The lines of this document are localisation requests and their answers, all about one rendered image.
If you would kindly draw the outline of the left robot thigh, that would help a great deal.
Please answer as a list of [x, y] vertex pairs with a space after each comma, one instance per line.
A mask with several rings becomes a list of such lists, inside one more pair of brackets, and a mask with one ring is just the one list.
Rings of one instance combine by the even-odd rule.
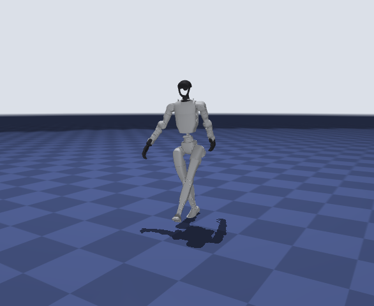
[[190, 183], [192, 183], [196, 170], [198, 166], [201, 164], [201, 157], [204, 157], [206, 155], [206, 151], [201, 145], [195, 145], [190, 156], [190, 163], [188, 167], [188, 171], [186, 174], [186, 177], [183, 180], [183, 185], [186, 182], [186, 180], [190, 180]]

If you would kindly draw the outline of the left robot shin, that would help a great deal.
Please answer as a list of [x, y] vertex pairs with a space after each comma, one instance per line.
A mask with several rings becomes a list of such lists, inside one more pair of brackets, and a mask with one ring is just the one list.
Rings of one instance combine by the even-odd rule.
[[181, 194], [180, 194], [180, 198], [179, 198], [179, 206], [178, 206], [178, 209], [177, 209], [177, 214], [179, 214], [179, 215], [181, 215], [181, 213], [183, 211], [183, 208], [184, 208], [184, 205], [186, 204], [186, 202], [189, 198], [192, 185], [193, 185], [193, 181], [192, 181], [192, 183], [190, 183], [190, 180], [186, 180], [186, 182], [183, 185], [183, 188], [182, 188]]

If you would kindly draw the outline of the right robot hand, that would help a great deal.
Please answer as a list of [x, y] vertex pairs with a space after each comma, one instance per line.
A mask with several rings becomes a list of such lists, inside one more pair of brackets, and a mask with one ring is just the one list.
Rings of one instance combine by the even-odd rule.
[[142, 156], [143, 156], [144, 159], [147, 159], [147, 158], [146, 158], [146, 152], [148, 151], [149, 147], [152, 146], [152, 145], [151, 145], [151, 142], [152, 142], [152, 139], [149, 139], [149, 140], [146, 142], [147, 145], [146, 145], [146, 146], [144, 147], [144, 149], [143, 149]]

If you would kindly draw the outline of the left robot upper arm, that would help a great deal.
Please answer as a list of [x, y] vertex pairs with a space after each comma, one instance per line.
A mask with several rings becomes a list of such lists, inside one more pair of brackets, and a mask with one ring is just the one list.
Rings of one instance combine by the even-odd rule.
[[212, 126], [211, 121], [208, 119], [208, 112], [206, 108], [206, 104], [203, 101], [196, 101], [195, 102], [196, 108], [200, 111], [201, 117], [204, 121], [203, 126], [205, 128], [209, 128]]

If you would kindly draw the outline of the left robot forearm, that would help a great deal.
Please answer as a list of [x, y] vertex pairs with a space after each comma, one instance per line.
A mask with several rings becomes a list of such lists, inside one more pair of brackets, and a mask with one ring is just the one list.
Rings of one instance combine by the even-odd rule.
[[213, 133], [213, 127], [211, 126], [209, 128], [206, 128], [206, 131], [207, 131], [208, 139], [212, 139], [212, 141], [214, 141], [215, 136], [214, 136], [214, 133]]

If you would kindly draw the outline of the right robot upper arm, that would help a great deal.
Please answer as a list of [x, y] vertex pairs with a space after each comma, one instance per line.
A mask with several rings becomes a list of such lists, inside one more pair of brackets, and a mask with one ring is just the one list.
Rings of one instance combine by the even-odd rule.
[[174, 104], [175, 103], [171, 103], [171, 104], [168, 104], [167, 105], [167, 109], [165, 111], [165, 114], [163, 116], [163, 121], [159, 121], [158, 123], [158, 127], [161, 128], [161, 129], [165, 129], [171, 116], [172, 116], [172, 112], [174, 112]]

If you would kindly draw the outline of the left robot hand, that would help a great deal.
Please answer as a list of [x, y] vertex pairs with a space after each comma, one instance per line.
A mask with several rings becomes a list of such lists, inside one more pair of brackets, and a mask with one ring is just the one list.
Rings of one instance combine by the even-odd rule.
[[215, 139], [212, 141], [212, 139], [209, 139], [209, 142], [211, 143], [211, 147], [208, 151], [212, 151], [214, 149], [214, 146], [216, 145]]

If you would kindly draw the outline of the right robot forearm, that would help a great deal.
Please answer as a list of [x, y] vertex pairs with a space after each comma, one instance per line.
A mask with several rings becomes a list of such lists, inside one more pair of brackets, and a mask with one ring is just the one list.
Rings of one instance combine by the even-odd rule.
[[[155, 140], [159, 137], [159, 135], [162, 133], [162, 130], [161, 130], [161, 128], [159, 128], [158, 127], [158, 125], [157, 125], [157, 127], [156, 127], [156, 129], [155, 129], [155, 131], [154, 131], [154, 133], [151, 135], [151, 137], [149, 138], [149, 139], [152, 139], [152, 142], [151, 142], [151, 145], [155, 142]], [[148, 140], [149, 140], [148, 139]], [[147, 141], [148, 141], [147, 140]]]

